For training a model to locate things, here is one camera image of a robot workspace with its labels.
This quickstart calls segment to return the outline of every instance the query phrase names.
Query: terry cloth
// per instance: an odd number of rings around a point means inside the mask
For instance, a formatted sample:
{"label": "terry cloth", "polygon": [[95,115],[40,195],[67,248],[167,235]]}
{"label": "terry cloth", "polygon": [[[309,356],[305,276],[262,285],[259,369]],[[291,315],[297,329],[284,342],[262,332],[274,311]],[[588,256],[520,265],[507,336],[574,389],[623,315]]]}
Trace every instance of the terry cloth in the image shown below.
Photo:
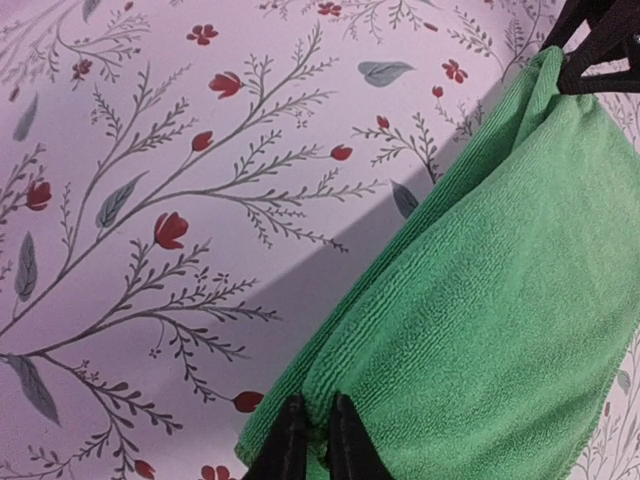
{"label": "terry cloth", "polygon": [[640,159],[594,96],[559,94],[563,59],[519,74],[276,382],[245,464],[302,393],[327,480],[339,391],[398,480],[567,477],[638,322]]}

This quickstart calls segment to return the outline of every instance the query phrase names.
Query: table surface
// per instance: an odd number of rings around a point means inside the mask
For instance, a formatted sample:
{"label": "table surface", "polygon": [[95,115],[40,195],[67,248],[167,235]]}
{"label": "table surface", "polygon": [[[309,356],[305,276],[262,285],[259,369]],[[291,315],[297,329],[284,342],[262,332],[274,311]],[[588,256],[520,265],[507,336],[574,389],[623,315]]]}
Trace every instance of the table surface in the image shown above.
{"label": "table surface", "polygon": [[[239,478],[558,3],[3,0],[0,480]],[[635,144],[638,97],[602,101]],[[572,479],[640,478],[639,345]]]}

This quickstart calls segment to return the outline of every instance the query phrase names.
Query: tablecloth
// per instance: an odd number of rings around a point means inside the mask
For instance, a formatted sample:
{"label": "tablecloth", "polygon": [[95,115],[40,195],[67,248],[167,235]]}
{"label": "tablecloth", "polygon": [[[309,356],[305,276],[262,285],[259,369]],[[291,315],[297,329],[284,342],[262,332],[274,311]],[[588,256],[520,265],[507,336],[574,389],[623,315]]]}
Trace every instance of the tablecloth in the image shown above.
{"label": "tablecloth", "polygon": [[[241,477],[560,3],[2,0],[0,480]],[[601,101],[637,144],[640,97]],[[640,478],[639,348],[571,479]]]}

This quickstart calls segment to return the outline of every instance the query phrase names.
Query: towel fold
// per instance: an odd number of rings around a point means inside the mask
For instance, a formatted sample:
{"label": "towel fold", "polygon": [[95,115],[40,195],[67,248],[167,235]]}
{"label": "towel fold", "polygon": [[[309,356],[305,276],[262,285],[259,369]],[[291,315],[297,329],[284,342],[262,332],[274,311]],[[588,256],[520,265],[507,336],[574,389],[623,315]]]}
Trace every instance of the towel fold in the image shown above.
{"label": "towel fold", "polygon": [[258,407],[309,410],[313,480],[335,392],[398,480],[566,478],[640,314],[640,161],[563,53],[525,68],[429,198]]}

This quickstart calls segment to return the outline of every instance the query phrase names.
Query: folded towel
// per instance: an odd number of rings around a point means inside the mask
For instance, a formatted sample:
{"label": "folded towel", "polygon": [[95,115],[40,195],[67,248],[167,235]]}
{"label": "folded towel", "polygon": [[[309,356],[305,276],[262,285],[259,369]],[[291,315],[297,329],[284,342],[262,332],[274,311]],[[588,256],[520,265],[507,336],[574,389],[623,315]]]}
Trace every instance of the folded towel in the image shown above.
{"label": "folded towel", "polygon": [[566,478],[640,314],[640,159],[594,96],[559,94],[562,62],[520,73],[249,419],[243,462],[302,393],[328,479],[340,391],[398,480]]}

